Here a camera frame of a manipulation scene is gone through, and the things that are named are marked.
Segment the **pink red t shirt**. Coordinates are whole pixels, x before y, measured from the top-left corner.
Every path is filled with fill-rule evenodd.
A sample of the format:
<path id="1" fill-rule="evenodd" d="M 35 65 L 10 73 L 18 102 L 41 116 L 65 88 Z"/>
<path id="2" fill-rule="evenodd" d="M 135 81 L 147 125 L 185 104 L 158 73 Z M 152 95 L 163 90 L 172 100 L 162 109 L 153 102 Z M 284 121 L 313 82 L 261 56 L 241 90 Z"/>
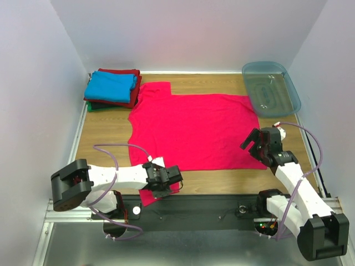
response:
<path id="1" fill-rule="evenodd" d="M 259 127 L 248 96 L 174 95 L 169 82 L 150 82 L 140 87 L 128 120 L 133 166 L 151 155 L 181 171 L 266 169 L 240 147 Z"/>

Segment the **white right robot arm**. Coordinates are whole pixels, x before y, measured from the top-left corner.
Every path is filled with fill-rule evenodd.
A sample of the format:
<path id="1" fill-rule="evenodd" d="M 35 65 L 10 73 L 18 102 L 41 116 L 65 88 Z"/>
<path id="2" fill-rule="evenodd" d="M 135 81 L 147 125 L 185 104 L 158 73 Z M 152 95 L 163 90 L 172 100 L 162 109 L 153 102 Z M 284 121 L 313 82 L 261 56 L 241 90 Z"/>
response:
<path id="1" fill-rule="evenodd" d="M 286 137 L 282 123 L 271 127 L 253 129 L 240 147 L 268 167 L 290 193 L 287 198 L 277 189 L 259 192 L 256 212 L 276 218 L 277 231 L 265 233 L 261 226 L 259 235 L 280 240 L 289 231 L 296 238 L 298 248 L 308 261 L 346 255 L 348 248 L 349 220 L 343 213 L 336 213 L 316 192 L 307 176 L 319 167 L 304 173 L 291 151 L 283 150 Z"/>

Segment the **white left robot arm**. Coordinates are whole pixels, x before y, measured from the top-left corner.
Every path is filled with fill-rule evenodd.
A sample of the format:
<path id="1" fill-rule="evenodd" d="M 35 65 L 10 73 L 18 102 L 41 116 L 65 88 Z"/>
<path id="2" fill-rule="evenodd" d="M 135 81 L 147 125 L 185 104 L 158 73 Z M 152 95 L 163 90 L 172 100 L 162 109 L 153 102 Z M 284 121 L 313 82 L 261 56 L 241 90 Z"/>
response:
<path id="1" fill-rule="evenodd" d="M 100 167 L 78 159 L 52 174 L 50 181 L 54 211 L 93 207 L 118 218 L 123 214 L 123 204 L 115 192 L 125 188 L 146 190 L 156 200 L 174 193 L 172 186 L 183 177 L 178 166 L 166 167 L 162 157 L 130 167 Z"/>

